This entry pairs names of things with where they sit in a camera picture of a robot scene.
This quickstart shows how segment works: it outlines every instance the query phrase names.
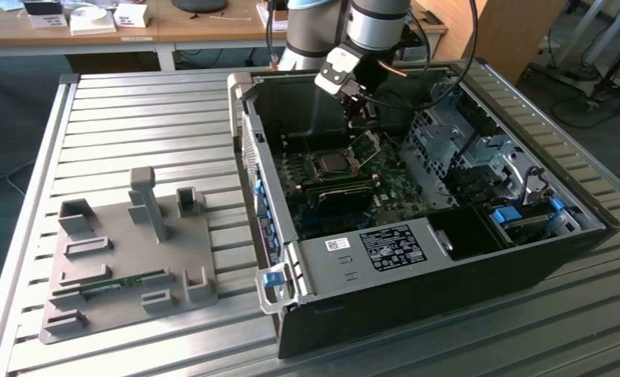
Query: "white box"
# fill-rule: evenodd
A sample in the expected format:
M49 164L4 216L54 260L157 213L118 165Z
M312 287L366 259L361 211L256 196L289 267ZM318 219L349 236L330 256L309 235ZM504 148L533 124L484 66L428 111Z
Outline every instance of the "white box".
M65 16L62 14L45 14L42 16L32 16L29 14L28 20L30 21L30 25L34 28L68 26L68 21L65 20Z
M104 9L90 8L93 12L100 12L96 15L88 14L86 16L77 16L80 10L85 8L77 8L70 14L70 35L90 35L114 33L117 31L114 27L114 20L112 20L112 13Z
M145 4L120 4L114 11L114 23L118 27L146 27L149 14Z

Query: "black cable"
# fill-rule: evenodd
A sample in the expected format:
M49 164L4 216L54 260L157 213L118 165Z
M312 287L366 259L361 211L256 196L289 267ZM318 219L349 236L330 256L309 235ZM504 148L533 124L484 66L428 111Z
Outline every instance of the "black cable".
M208 68L214 67L214 64L218 62L218 58L222 57L222 52L224 52L224 49L220 49L217 57L214 58L214 61L212 62L212 64L209 64Z
M194 57L196 55L198 55L201 52L202 52L201 49L200 49L198 51L196 51L194 53L188 53L186 51L181 51L181 50L180 50L180 53L185 53L186 55L190 55L192 57Z
M614 13L614 18L617 18L618 14L620 14L620 9L617 10L617 13ZM584 55L586 54L586 52L592 48L593 43L596 43L596 39L598 38L598 36L605 32L605 30L608 30L609 27L610 27L610 24L608 24L602 28L602 30L598 33L596 33L596 35L593 36L592 41L589 43L589 46L586 46L586 49L584 49L582 53L580 54L580 63L584 63Z
M536 165L533 165L532 167L529 167L529 169L526 169L524 173L524 179L521 180L521 190L520 190L520 200L518 200L520 207L524 206L524 201L526 199L526 186L529 185L529 177L532 175L537 175L540 177L542 173L544 173L544 169L537 167Z
M430 63L432 63L432 46L430 46L430 43L428 41L428 36L426 36L426 32L424 31L422 25L418 23L418 20L414 17L414 14L412 13L410 9L408 9L408 14L412 17L412 20L414 21L414 24L417 25L417 29L418 29L420 33L422 33L424 49L426 50L426 62L424 64L424 69L422 69L421 72L416 73L414 75L408 74L408 77L410 77L410 76L424 75L424 73L428 71L428 67L430 66Z
M548 51L549 57L552 57L552 64L554 65L554 68L557 68L557 60L554 59L554 53L552 52L552 27L548 29Z
M394 104L388 104L386 102L382 102L382 101L377 100L376 98L373 98L370 96L364 96L364 99L366 101L370 101L374 104L378 104L380 106L384 106L386 108L393 108L396 110L420 112L420 111L426 110L428 108L432 108L433 106L436 106L440 103L440 101L442 101L445 99L445 97L454 91L454 89L458 87L458 84L461 83L461 80L464 79L464 77L466 77L468 70L470 69L470 64L472 64L472 61L473 61L473 57L476 56L477 5L476 5L476 0L468 0L468 2L470 3L470 14L472 14L472 23L473 23L473 32L472 32L470 42L469 42L470 43L470 53L468 54L468 62L466 62L466 66L464 67L464 71L458 75L458 78L456 79L456 81L450 85L450 87L445 90L445 92L440 96L437 96L437 98L433 101L426 102L425 104L420 104L417 107L412 107L412 106L404 107L404 106L397 106Z
M466 143L464 144L464 146L461 147L461 149L458 150L458 153L456 154L456 156L452 157L450 161L449 161L449 167L453 167L454 164L456 164L456 161L458 161L458 159L461 158L461 156L466 153L466 150L468 148L470 147L470 144L473 144L473 141L476 141L477 137L480 136L480 133L477 131L473 131L470 137L468 138L468 141Z
M272 17L276 7L276 0L268 0L268 22L266 22L266 47L270 53L270 60L276 60L276 52L272 49Z
M578 98L582 98L582 97L586 97L586 95L584 94L584 92L581 90L578 90L578 95L574 96L574 97L570 97L570 98L566 98L565 100L557 102L556 104L553 104L550 107L549 107L549 113L552 114L552 116L557 119L557 121L560 121L565 126L570 127L570 128L574 128L577 130L589 130L597 126L600 126L602 123L605 123L608 120L610 120L612 118L614 118L617 116L617 114L613 114L610 116L606 116L605 118L601 118L598 119L597 121L589 123L586 126L578 126L577 124L573 124L570 123L568 120L565 120L564 118L561 118L561 116L558 115L557 111L556 111L556 108L561 105L561 104L566 104L572 101L576 101Z

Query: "green circuit board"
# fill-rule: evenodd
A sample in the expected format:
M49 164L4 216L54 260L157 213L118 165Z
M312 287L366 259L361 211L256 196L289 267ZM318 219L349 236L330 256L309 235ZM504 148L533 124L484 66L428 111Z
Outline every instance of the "green circuit board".
M418 218L429 211L398 155L402 139L366 132L346 148L274 156L301 240Z

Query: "floor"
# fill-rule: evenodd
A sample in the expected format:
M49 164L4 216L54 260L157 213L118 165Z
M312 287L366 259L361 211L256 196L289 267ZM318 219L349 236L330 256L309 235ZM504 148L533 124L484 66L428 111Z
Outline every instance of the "floor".
M582 11L570 16L561 16L553 27L552 37L564 41L581 16ZM605 24L604 20L594 20L586 35L592 37ZM589 39L578 43L576 50L566 58L566 64L572 65L578 62L580 53ZM597 63L608 65L618 50L620 35ZM184 55L182 66L186 68L241 67L248 52L248 49L233 49L220 54L216 50L206 50L197 55ZM264 64L265 50L257 49L252 59L254 64ZM70 73L70 66L64 57L0 58L0 174L5 174L34 158L50 111L56 83L60 75L65 73ZM561 86L542 75L533 75L520 82L518 88L546 112L552 104L576 95L573 89ZM570 127L565 129L620 177L620 114L613 111L613 107L586 114L581 101L570 101L568 105L558 107L558 115L580 126L614 115L610 120L590 130L577 130ZM26 168L12 177L22 189L26 187L30 170ZM21 195L4 180L0 180L0 270L20 208Z

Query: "blue latch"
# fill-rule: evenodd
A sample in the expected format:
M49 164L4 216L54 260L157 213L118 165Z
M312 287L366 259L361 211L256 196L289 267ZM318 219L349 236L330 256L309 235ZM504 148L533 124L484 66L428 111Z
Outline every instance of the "blue latch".
M561 200L558 199L552 199L552 208L558 212L562 210L565 207L565 204Z
M494 210L493 215L494 215L494 219L498 222L498 224L521 219L521 214L520 212L517 212L514 207L498 208L497 210Z
M273 288L285 283L285 273L277 271L274 273L264 273L264 288Z

